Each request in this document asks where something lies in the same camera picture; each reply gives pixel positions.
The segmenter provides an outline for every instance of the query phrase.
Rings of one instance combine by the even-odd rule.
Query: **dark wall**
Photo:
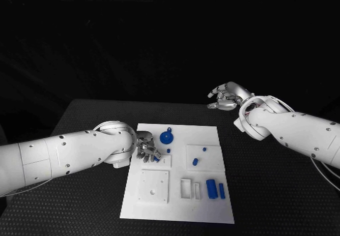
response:
[[[228,81],[321,116],[339,106],[331,8],[313,1],[1,2],[9,141],[48,136],[75,98],[207,104]]]

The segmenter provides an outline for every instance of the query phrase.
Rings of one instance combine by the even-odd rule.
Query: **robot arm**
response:
[[[130,164],[138,147],[144,158],[161,155],[133,128],[109,121],[95,129],[0,147],[0,196],[33,183],[69,175],[102,162],[114,168]],[[141,131],[141,136],[151,133]]]
[[[340,124],[300,112],[272,96],[255,96],[229,82],[212,90],[218,102],[210,109],[232,110],[241,105],[235,125],[256,140],[269,134],[294,151],[340,168]]]

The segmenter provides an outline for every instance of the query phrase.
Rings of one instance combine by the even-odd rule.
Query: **white platform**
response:
[[[160,142],[160,134],[167,130],[169,127],[171,128],[173,142],[169,145],[164,145]],[[153,133],[156,147],[161,154],[166,155],[166,158],[170,158],[170,162],[163,164],[160,163],[160,168],[157,168],[156,163],[150,163],[151,165],[148,166],[148,163],[143,163],[143,161],[135,158],[137,151],[134,152],[127,177],[121,218],[233,224],[232,205],[223,171],[225,168],[223,165],[222,168],[219,167],[220,163],[223,163],[222,152],[216,152],[213,158],[209,155],[209,152],[212,153],[209,146],[216,146],[213,147],[215,151],[219,149],[216,127],[170,124],[138,124],[137,130],[147,130]],[[192,171],[187,169],[187,145],[207,147],[205,161],[207,161],[209,158],[212,159],[213,163],[219,163],[216,171],[210,171],[210,169]],[[167,201],[164,201],[164,195],[161,196],[163,198],[158,197],[158,199],[163,199],[163,201],[151,200],[157,196],[156,190],[164,186],[158,185],[154,187],[150,185],[143,185],[143,170],[160,170],[163,174],[166,174],[166,172],[169,173]],[[163,179],[157,175],[153,177],[156,183],[163,184],[163,182],[160,182]],[[182,179],[190,180],[190,199],[183,199],[180,195]],[[220,199],[220,195],[218,199],[209,199],[206,186],[207,179],[215,179],[216,181],[218,194],[218,184],[223,183],[225,199]],[[194,199],[194,183],[199,183],[200,200]],[[138,199],[140,192],[146,194],[144,198],[150,196],[147,201],[141,201]]]

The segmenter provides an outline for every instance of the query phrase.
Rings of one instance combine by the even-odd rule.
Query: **table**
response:
[[[218,127],[235,226],[120,219],[128,167],[95,168],[53,179],[16,195],[0,219],[0,235],[334,235],[340,199],[310,159],[272,137],[254,140],[233,126],[238,111],[206,105],[73,100],[52,135],[108,120]]]

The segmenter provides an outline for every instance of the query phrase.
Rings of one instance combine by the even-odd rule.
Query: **blue object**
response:
[[[220,198],[225,199],[225,189],[223,189],[223,184],[219,183],[219,194],[220,194]]]
[[[210,199],[218,198],[218,189],[216,189],[215,179],[207,180],[207,195]]]
[[[199,159],[194,158],[194,159],[193,159],[193,165],[194,165],[194,166],[197,165],[197,162],[199,162]]]
[[[171,128],[161,133],[160,140],[163,144],[170,144],[173,142]]]

